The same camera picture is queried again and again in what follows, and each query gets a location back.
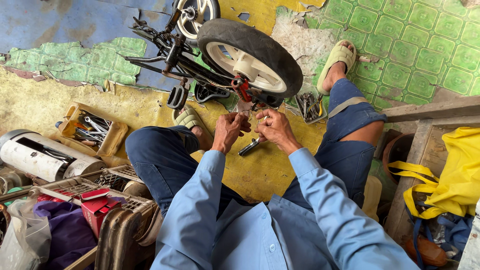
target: yellow strap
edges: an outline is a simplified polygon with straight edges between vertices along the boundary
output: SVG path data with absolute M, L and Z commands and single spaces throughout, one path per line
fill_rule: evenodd
M 408 209 L 410 210 L 410 213 L 414 217 L 427 220 L 427 219 L 432 219 L 440 214 L 446 213 L 446 210 L 443 210 L 440 207 L 434 206 L 434 207 L 428 208 L 427 210 L 423 211 L 420 214 L 415 208 L 415 202 L 413 200 L 413 194 L 412 194 L 413 191 L 432 193 L 433 191 L 435 191 L 435 188 L 427 184 L 418 184 L 409 188 L 403 193 L 403 199 L 405 200 L 405 204 L 407 205 Z
M 430 207 L 420 214 L 417 211 L 417 209 L 415 208 L 415 201 L 413 200 L 413 194 L 412 194 L 413 191 L 433 193 L 435 191 L 436 187 L 438 186 L 438 181 L 440 179 L 438 177 L 436 177 L 435 175 L 433 175 L 432 171 L 430 171 L 429 168 L 426 168 L 422 165 L 411 164 L 411 163 L 406 163 L 406 162 L 402 162 L 402 161 L 395 161 L 395 162 L 389 163 L 387 166 L 403 170 L 401 172 L 390 172 L 392 174 L 396 174 L 396 175 L 400 175 L 400 176 L 415 177 L 417 179 L 422 180 L 425 183 L 425 184 L 415 185 L 415 186 L 409 188 L 408 190 L 406 190 L 403 193 L 403 199 L 405 200 L 405 204 L 407 205 L 408 209 L 410 210 L 410 213 L 413 216 L 419 217 L 419 218 L 422 218 L 422 219 L 431 219 L 431 218 L 434 218 L 434 217 L 446 212 L 445 210 L 443 210 L 439 207 Z M 437 181 L 437 182 L 429 180 L 429 179 L 419 175 L 417 172 L 421 173 L 421 174 L 428 175 L 428 176 L 432 177 L 433 179 L 435 179 L 435 181 Z
M 431 178 L 435 179 L 435 181 L 437 182 L 440 181 L 438 177 L 433 175 L 432 171 L 430 171 L 429 168 L 422 165 L 406 163 L 403 161 L 395 161 L 395 162 L 389 163 L 387 166 L 401 169 L 401 170 L 406 170 L 406 171 L 418 172 L 418 173 L 430 176 Z
M 411 177 L 415 177 L 415 178 L 417 178 L 417 179 L 420 179 L 420 180 L 424 181 L 425 184 L 431 185 L 431 186 L 433 186 L 433 187 L 438 186 L 438 183 L 437 183 L 437 182 L 428 180 L 427 178 L 419 175 L 418 173 L 414 173 L 414 172 L 410 172 L 410 171 L 390 172 L 390 173 L 396 174 L 396 175 L 400 175 L 400 176 L 411 176 Z

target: blue pants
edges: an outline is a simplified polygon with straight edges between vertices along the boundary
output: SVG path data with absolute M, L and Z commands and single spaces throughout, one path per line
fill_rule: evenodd
M 331 93 L 329 112 L 347 99 L 363 97 L 347 79 L 338 80 Z M 363 191 L 375 148 L 367 142 L 340 142 L 339 139 L 378 120 L 385 122 L 386 116 L 375 112 L 367 102 L 348 106 L 329 119 L 326 133 L 315 154 L 323 168 L 345 182 L 348 196 L 360 207 L 363 205 Z M 137 175 L 145 182 L 162 209 L 162 215 L 165 215 L 175 194 L 195 173 L 198 162 L 190 154 L 198 150 L 198 139 L 185 126 L 148 126 L 132 132 L 125 142 L 125 148 Z M 283 198 L 312 209 L 303 198 L 297 177 Z M 241 205 L 249 204 L 222 184 L 217 217 L 221 216 L 232 199 Z

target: light blue shirt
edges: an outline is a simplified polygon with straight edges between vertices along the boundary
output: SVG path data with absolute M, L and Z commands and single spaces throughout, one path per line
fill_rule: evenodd
M 173 198 L 151 269 L 418 268 L 307 148 L 288 158 L 313 213 L 273 195 L 255 207 L 232 200 L 216 221 L 225 155 L 208 151 Z

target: plastic bag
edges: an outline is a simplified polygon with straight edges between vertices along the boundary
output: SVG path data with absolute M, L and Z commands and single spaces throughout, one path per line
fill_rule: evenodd
M 444 134 L 442 140 L 448 157 L 440 178 L 433 175 L 430 169 L 417 164 L 396 161 L 388 166 L 404 170 L 395 173 L 397 175 L 412 176 L 424 182 L 403 193 L 413 216 L 431 219 L 445 212 L 461 217 L 465 214 L 475 216 L 475 206 L 480 197 L 480 128 L 459 127 Z M 418 173 L 428 175 L 434 181 Z M 412 191 L 432 193 L 427 196 L 425 204 L 433 207 L 419 214 Z
M 0 270 L 36 270 L 48 260 L 50 227 L 32 211 L 36 199 L 15 200 L 8 206 L 12 220 L 0 248 Z

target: black tire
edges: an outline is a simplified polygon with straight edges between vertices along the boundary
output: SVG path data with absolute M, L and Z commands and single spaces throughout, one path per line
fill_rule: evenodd
M 210 42 L 225 43 L 252 55 L 271 68 L 287 85 L 284 92 L 262 89 L 264 93 L 278 98 L 290 98 L 300 91 L 303 83 L 300 66 L 282 45 L 263 32 L 227 19 L 213 19 L 204 23 L 197 35 L 198 48 L 214 69 L 225 70 L 208 55 L 206 46 Z
M 217 0 L 211 0 L 212 2 L 212 9 L 213 9 L 213 19 L 216 19 L 216 18 L 220 18 L 220 3 L 218 3 Z M 175 8 L 177 8 L 177 6 L 179 5 L 180 3 L 180 0 L 175 0 L 173 2 L 173 9 L 175 10 Z M 182 32 L 180 31 L 180 28 L 178 26 L 178 24 L 175 26 L 175 31 L 177 33 L 180 33 L 182 34 Z M 191 39 L 191 38 L 186 38 L 185 42 L 192 46 L 192 47 L 197 47 L 197 40 L 196 39 Z

